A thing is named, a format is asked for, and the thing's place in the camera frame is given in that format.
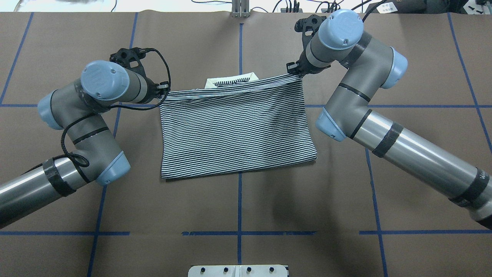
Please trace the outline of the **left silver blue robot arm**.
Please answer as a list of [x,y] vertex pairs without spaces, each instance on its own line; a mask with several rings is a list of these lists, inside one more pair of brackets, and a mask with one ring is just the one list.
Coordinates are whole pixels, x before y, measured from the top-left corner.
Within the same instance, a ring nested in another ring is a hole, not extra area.
[[156,84],[143,73],[109,61],[93,61],[81,77],[45,96],[37,105],[48,126],[62,130],[63,155],[52,157],[1,185],[1,227],[67,197],[96,181],[108,185],[130,164],[102,114],[117,102],[145,104],[164,99],[171,82]]

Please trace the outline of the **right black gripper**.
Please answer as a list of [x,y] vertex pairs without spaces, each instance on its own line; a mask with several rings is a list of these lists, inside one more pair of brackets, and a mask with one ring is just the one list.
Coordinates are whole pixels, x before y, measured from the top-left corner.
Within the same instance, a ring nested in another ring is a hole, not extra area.
[[331,63],[320,62],[315,59],[316,65],[313,65],[307,58],[306,53],[302,52],[297,62],[289,62],[286,64],[288,74],[304,76],[306,74],[318,74],[323,70],[330,68]]

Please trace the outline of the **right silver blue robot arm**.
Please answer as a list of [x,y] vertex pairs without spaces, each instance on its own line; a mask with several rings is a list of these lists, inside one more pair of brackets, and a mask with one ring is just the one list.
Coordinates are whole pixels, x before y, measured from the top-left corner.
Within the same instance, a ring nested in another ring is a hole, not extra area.
[[404,77],[408,60],[365,30],[368,16],[341,9],[328,16],[313,14],[295,23],[294,30],[302,35],[303,51],[299,60],[286,65],[289,74],[318,74],[334,62],[346,68],[346,74],[322,107],[316,121],[318,130],[339,142],[346,138],[355,141],[374,156],[425,182],[451,203],[466,209],[473,221],[491,229],[491,175],[376,112],[378,107],[472,108],[487,149],[491,150],[491,132],[471,84],[452,15],[447,15],[447,21],[460,61],[457,66],[463,71],[473,100],[469,105],[432,105],[426,100],[420,105],[371,103],[378,90],[391,89]]

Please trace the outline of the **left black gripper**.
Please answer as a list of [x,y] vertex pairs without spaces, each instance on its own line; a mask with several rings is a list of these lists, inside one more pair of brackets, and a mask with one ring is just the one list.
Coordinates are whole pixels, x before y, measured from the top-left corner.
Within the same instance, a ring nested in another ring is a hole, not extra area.
[[161,97],[165,93],[170,91],[170,82],[163,81],[160,84],[156,84],[151,79],[145,79],[147,90],[146,95],[144,96],[144,103],[149,103],[155,98]]

